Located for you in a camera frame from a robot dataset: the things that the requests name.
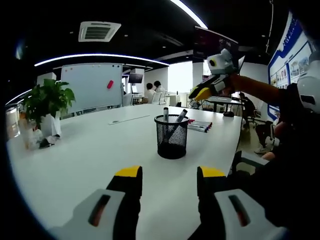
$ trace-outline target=potted plant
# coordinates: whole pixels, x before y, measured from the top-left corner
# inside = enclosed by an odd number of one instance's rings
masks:
[[[45,79],[43,85],[36,85],[23,99],[26,118],[35,121],[45,137],[59,134],[60,115],[68,112],[68,105],[72,107],[75,101],[74,92],[62,86],[68,82]]]

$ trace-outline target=black mesh pen holder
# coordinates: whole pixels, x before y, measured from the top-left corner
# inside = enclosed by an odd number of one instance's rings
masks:
[[[179,159],[186,155],[188,117],[176,122],[179,115],[169,114],[168,122],[164,116],[156,116],[156,138],[158,154],[165,159]]]

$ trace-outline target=whiteboard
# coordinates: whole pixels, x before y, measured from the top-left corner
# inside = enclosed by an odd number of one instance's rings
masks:
[[[123,101],[122,65],[112,63],[82,63],[65,65],[61,81],[69,83],[75,101],[69,113],[101,106],[121,105]],[[107,88],[110,81],[113,85]]]

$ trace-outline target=desk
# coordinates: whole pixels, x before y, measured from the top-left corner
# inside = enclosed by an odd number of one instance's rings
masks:
[[[181,107],[169,107],[180,114]],[[163,106],[143,104],[98,111],[61,121],[62,139],[35,151],[23,150],[21,136],[8,152],[21,194],[45,229],[71,219],[73,209],[96,189],[105,189],[122,168],[142,166],[137,240],[187,239],[200,224],[197,167],[229,173],[240,136],[241,117],[188,109],[187,117],[213,122],[208,133],[188,130],[186,156],[157,154],[154,117]],[[150,115],[114,125],[108,123]]]
[[[227,97],[218,97],[218,96],[211,96],[207,99],[207,103],[213,103],[213,111],[217,112],[217,104],[221,104],[224,105],[226,104],[226,111],[228,111],[228,106],[229,105],[238,105],[241,106],[243,105],[242,102],[240,101],[235,101],[232,100],[231,98],[227,98]]]

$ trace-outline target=robot arm holding object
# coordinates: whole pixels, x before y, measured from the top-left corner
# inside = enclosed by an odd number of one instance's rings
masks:
[[[232,62],[232,55],[227,49],[223,49],[219,54],[209,56],[207,62],[211,76],[192,89],[189,99],[195,98],[196,101],[200,101],[217,95],[228,86],[228,76],[237,71]]]

